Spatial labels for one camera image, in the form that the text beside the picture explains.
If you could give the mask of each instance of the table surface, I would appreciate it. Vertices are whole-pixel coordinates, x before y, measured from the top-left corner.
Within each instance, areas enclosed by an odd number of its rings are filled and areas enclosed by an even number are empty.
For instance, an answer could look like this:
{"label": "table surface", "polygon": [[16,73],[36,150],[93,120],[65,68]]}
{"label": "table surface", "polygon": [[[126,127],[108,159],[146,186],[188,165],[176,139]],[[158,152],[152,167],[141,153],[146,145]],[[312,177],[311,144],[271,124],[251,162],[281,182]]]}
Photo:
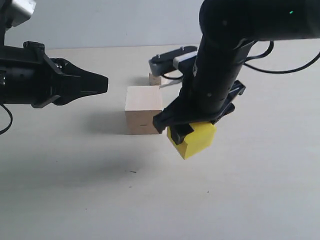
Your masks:
{"label": "table surface", "polygon": [[[265,51],[259,43],[251,54]],[[110,78],[107,94],[44,109],[11,105],[0,137],[1,240],[320,239],[319,64],[288,75],[243,68],[236,111],[184,161],[163,135],[126,135],[127,86],[177,46],[48,51]],[[283,41],[252,62],[283,70],[319,51]],[[163,104],[179,85],[161,89]],[[0,128],[8,117],[0,111]]]}

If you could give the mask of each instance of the black cable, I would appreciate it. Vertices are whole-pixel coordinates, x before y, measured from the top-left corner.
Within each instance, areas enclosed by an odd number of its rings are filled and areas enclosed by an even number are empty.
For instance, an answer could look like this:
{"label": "black cable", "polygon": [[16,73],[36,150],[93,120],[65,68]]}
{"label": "black cable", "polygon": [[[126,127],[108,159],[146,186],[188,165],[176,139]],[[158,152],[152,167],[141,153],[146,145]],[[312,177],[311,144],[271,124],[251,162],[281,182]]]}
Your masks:
{"label": "black cable", "polygon": [[179,77],[171,77],[171,76],[166,76],[166,75],[162,74],[161,77],[163,77],[164,79],[177,81],[177,80],[181,80],[184,76],[182,75]]}
{"label": "black cable", "polygon": [[2,135],[2,134],[4,134],[4,133],[6,133],[6,132],[11,128],[12,123],[13,123],[13,121],[14,121],[14,116],[12,115],[12,113],[10,112],[10,110],[9,110],[5,105],[3,105],[2,103],[0,103],[0,107],[3,107],[3,109],[9,114],[9,117],[10,117],[10,123],[9,123],[9,125],[8,125],[6,128],[0,130],[0,135]]}
{"label": "black cable", "polygon": [[258,67],[252,66],[250,64],[248,64],[247,62],[250,60],[254,60],[254,59],[261,59],[261,58],[265,58],[266,56],[268,56],[273,50],[273,46],[272,46],[272,41],[270,42],[269,48],[266,52],[264,52],[263,54],[259,55],[259,56],[253,56],[253,57],[248,57],[244,63],[244,65],[252,70],[261,72],[261,73],[265,73],[265,74],[292,74],[292,73],[297,73],[300,72],[302,70],[307,69],[308,67],[310,67],[311,65],[313,65],[316,61],[318,61],[320,59],[320,52],[318,53],[317,56],[315,56],[315,58],[313,58],[310,62],[308,62],[307,64],[292,69],[292,70],[285,70],[285,71],[271,71],[271,70],[264,70],[264,69],[260,69]]}

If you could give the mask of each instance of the yellow block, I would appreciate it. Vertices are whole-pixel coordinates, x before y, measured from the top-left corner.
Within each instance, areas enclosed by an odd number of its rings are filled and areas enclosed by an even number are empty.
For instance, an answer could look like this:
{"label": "yellow block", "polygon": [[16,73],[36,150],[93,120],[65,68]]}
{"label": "yellow block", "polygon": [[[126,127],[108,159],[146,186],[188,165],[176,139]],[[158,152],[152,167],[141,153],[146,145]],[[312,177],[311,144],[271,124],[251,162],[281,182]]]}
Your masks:
{"label": "yellow block", "polygon": [[217,127],[210,122],[190,123],[194,132],[187,135],[182,144],[177,145],[171,138],[171,130],[168,127],[167,137],[178,150],[183,159],[188,159],[211,146]]}

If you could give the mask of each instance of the small wooden block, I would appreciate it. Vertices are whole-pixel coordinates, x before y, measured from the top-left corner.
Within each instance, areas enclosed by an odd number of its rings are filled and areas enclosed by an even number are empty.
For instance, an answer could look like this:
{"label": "small wooden block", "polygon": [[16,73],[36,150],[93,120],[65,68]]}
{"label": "small wooden block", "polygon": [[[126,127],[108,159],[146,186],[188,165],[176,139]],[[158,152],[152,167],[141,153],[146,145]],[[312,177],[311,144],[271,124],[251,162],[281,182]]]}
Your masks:
{"label": "small wooden block", "polygon": [[159,134],[153,125],[153,118],[162,110],[159,86],[129,86],[127,88],[124,111],[130,134]]}
{"label": "small wooden block", "polygon": [[153,76],[151,73],[149,73],[149,84],[151,86],[161,86],[162,77],[161,76]]}

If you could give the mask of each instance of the wooden cube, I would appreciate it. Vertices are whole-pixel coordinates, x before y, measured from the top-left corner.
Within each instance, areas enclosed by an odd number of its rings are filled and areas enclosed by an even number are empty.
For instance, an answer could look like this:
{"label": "wooden cube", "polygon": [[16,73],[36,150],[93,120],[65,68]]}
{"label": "wooden cube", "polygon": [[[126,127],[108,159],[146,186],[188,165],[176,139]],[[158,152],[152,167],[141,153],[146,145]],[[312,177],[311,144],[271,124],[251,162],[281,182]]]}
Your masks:
{"label": "wooden cube", "polygon": [[154,76],[151,73],[149,73],[149,84],[151,86],[161,86],[162,77],[161,76]]}
{"label": "wooden cube", "polygon": [[129,86],[127,88],[125,117],[130,134],[159,134],[153,125],[153,118],[162,110],[159,86]]}

